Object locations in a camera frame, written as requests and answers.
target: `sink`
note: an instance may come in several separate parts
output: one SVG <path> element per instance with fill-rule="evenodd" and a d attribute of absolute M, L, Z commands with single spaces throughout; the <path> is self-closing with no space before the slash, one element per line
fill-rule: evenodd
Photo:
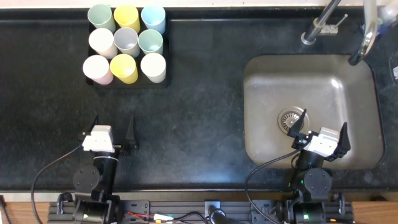
<path fill-rule="evenodd" d="M 321 127 L 340 131 L 348 123 L 351 150 L 325 161 L 332 169 L 366 169 L 384 153 L 373 73 L 365 62 L 348 64 L 348 55 L 264 55 L 244 70 L 246 151 L 257 164 L 292 152 L 287 130 L 304 108 L 301 132 Z M 290 168 L 292 158 L 270 165 Z"/>

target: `plastic cup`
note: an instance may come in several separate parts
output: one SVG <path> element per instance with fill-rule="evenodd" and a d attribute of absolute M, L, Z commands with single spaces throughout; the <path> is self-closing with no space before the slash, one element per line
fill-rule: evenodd
<path fill-rule="evenodd" d="M 118 54 L 118 49 L 113 43 L 113 34 L 108 29 L 94 30 L 88 38 L 88 43 L 92 49 L 107 59 L 112 59 Z"/>
<path fill-rule="evenodd" d="M 138 34 L 130 27 L 123 27 L 114 33 L 113 42 L 124 54 L 137 57 L 139 55 Z"/>
<path fill-rule="evenodd" d="M 137 8 L 132 4 L 123 4 L 114 10 L 114 20 L 120 27 L 133 28 L 139 33 L 139 15 Z"/>
<path fill-rule="evenodd" d="M 163 37 L 156 30 L 145 30 L 138 37 L 138 45 L 145 54 L 163 54 Z"/>
<path fill-rule="evenodd" d="M 112 59 L 111 72 L 125 84 L 132 84 L 138 79 L 136 61 L 128 54 L 119 54 Z"/>
<path fill-rule="evenodd" d="M 111 32 L 116 30 L 112 10 L 105 4 L 97 4 L 91 7 L 88 10 L 87 17 L 96 28 L 105 28 Z"/>
<path fill-rule="evenodd" d="M 150 53 L 141 60 L 141 70 L 154 83 L 166 77 L 166 60 L 158 53 Z"/>
<path fill-rule="evenodd" d="M 166 12 L 161 6 L 147 6 L 141 11 L 141 18 L 148 29 L 154 29 L 160 34 L 166 30 Z"/>
<path fill-rule="evenodd" d="M 93 55 L 85 60 L 83 73 L 101 85 L 107 85 L 113 80 L 108 60 L 100 55 Z"/>

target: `faucet handle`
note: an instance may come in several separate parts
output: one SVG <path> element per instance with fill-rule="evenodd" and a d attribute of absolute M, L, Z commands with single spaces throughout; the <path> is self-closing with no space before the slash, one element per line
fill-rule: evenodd
<path fill-rule="evenodd" d="M 338 33 L 338 26 L 348 17 L 347 14 L 336 25 L 325 25 L 320 32 L 320 35 L 336 35 Z"/>

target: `faucet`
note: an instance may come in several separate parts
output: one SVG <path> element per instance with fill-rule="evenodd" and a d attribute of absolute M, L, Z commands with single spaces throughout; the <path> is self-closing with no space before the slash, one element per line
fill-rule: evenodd
<path fill-rule="evenodd" d="M 312 45 L 315 43 L 317 36 L 320 34 L 337 34 L 337 28 L 341 22 L 346 19 L 346 15 L 335 26 L 326 25 L 326 20 L 331 13 L 336 9 L 341 0 L 331 0 L 327 7 L 322 11 L 318 18 L 313 20 L 308 32 L 301 35 L 301 40 L 304 44 Z M 365 15 L 365 31 L 363 41 L 358 51 L 353 53 L 348 63 L 350 65 L 358 64 L 370 51 L 377 35 L 377 5 L 376 0 L 363 0 L 364 15 Z"/>

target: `white wall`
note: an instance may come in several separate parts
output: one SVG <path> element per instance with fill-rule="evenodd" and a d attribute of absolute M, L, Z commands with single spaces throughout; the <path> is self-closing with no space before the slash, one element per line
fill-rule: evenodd
<path fill-rule="evenodd" d="M 386 5 L 391 0 L 377 0 Z M 229 7 L 229 6 L 325 6 L 330 0 L 0 0 L 0 8 L 74 8 L 105 3 L 118 6 L 133 3 L 137 7 L 160 4 L 164 7 Z M 362 0 L 342 0 L 340 6 L 360 6 Z"/>

